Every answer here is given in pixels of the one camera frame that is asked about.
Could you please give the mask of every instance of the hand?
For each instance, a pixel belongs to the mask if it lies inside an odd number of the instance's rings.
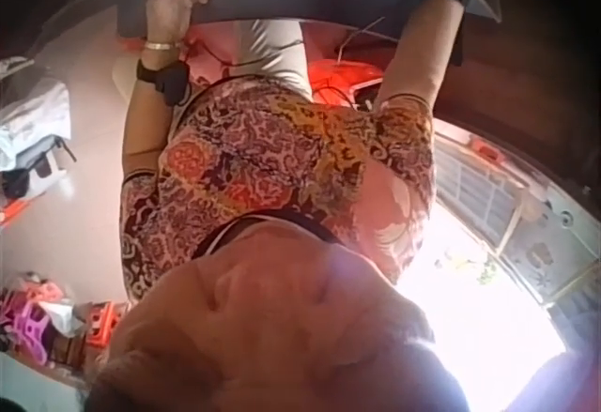
[[[194,4],[209,0],[147,0],[147,40],[153,43],[178,43],[188,28]]]

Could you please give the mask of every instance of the wall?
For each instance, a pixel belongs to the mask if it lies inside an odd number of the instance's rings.
[[[0,395],[27,412],[79,412],[77,391],[0,354]]]

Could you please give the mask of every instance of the bracelet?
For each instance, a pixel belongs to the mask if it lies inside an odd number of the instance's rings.
[[[144,49],[150,51],[171,51],[173,49],[179,49],[179,43],[151,43],[150,41],[144,42]]]

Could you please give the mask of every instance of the paisley print top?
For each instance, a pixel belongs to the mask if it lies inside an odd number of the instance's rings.
[[[212,230],[255,210],[300,212],[391,282],[419,249],[434,197],[432,114],[419,98],[365,113],[313,104],[277,80],[249,76],[195,94],[175,117],[159,172],[123,183],[132,301],[192,260]]]

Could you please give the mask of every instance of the woman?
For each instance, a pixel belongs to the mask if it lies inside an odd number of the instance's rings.
[[[311,102],[293,22],[241,23],[234,77],[174,110],[150,81],[207,1],[148,0],[123,145],[137,305],[86,410],[467,410],[393,287],[433,200],[431,111],[463,1],[415,11],[371,114]]]

